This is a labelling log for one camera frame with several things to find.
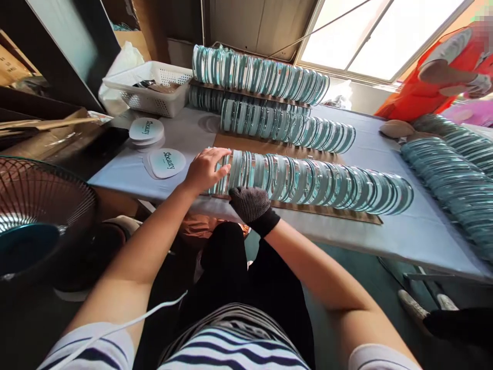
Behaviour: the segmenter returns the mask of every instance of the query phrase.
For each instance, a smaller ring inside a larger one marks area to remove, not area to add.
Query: forearm
[[[282,219],[265,237],[294,274],[335,318],[349,358],[362,344],[382,344],[416,361],[375,300],[339,263]]]
[[[123,324],[146,312],[156,274],[194,199],[182,186],[175,189],[123,246],[65,333],[92,322]],[[127,329],[135,350],[143,325]]]
[[[135,232],[104,277],[152,285],[196,195],[179,185]]]
[[[361,284],[332,257],[282,219],[265,237],[328,310],[378,310]]]
[[[478,74],[450,67],[445,60],[436,60],[425,64],[419,74],[421,81],[434,85],[465,85]]]

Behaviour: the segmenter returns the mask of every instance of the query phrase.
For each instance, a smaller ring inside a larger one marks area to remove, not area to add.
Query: black work glove
[[[230,204],[238,216],[265,237],[281,219],[271,208],[271,201],[265,190],[237,187],[230,189]]]

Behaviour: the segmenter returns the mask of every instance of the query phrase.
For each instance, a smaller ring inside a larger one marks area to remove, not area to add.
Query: pink bag
[[[476,126],[493,126],[493,100],[476,100],[466,104],[456,104],[441,113],[442,116],[460,125],[468,123]]]

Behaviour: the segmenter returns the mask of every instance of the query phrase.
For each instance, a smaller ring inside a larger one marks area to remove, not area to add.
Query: light blue tablecloth
[[[356,140],[353,147],[343,154],[345,163],[406,178],[414,188],[414,201],[401,215],[382,216],[383,225],[278,209],[281,217],[311,240],[493,282],[493,272],[473,254],[468,242],[451,225],[401,159],[399,146],[378,134],[381,120],[325,106],[314,107],[311,115],[353,125],[357,130]],[[161,118],[161,121],[166,135],[164,146],[181,151],[187,165],[202,149],[214,143],[215,134],[210,128],[218,118],[213,114],[184,108],[178,117]],[[131,123],[121,122],[120,126]],[[139,199],[166,199],[183,181],[187,167],[172,178],[154,180],[146,172],[142,157],[141,153],[124,149],[89,183]],[[228,202],[222,199],[201,196],[192,210],[239,221]]]

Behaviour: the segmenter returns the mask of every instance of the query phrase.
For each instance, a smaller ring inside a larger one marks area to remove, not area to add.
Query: black pants
[[[493,350],[493,308],[432,311],[423,324],[437,338]]]
[[[315,368],[313,331],[301,282],[264,239],[247,270],[242,229],[236,223],[222,223],[209,238],[201,264],[204,274],[181,305],[179,330],[225,304],[245,303],[276,320],[307,365]]]

